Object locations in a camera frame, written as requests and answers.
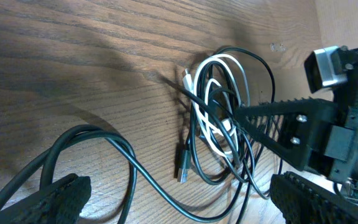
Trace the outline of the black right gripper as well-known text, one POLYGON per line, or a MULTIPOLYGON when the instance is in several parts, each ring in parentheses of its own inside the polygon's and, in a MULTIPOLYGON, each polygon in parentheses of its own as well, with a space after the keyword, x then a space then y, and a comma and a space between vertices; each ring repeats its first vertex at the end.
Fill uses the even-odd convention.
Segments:
POLYGON ((336 73, 347 75, 342 85, 321 89, 332 91, 333 102, 310 98, 238 108, 234 120, 297 170, 306 169, 320 132, 331 124, 322 148, 333 160, 327 178, 343 183, 358 180, 358 48, 343 45, 331 58, 336 73))

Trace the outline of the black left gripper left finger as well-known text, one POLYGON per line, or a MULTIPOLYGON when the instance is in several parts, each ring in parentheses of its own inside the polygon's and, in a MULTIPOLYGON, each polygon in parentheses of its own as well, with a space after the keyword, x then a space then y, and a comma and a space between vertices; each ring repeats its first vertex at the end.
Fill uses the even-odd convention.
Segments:
POLYGON ((90 197, 90 177, 68 174, 0 211, 0 223, 74 224, 90 197))

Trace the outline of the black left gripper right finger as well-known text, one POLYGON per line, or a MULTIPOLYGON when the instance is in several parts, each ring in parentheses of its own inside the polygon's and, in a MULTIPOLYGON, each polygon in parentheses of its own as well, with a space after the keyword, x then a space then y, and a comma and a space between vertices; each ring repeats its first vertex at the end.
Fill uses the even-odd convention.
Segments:
POLYGON ((358 206, 294 172, 274 174, 270 198, 287 223, 357 223, 358 206))

